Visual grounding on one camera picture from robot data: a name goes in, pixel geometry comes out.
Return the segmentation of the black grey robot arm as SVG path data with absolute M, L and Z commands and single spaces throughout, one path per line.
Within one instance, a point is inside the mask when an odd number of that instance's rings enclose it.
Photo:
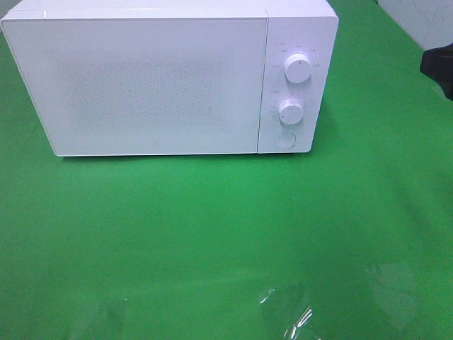
M 420 72 L 438 83 L 449 100 L 452 100 L 452 53 L 452 44 L 426 50 L 420 63 Z

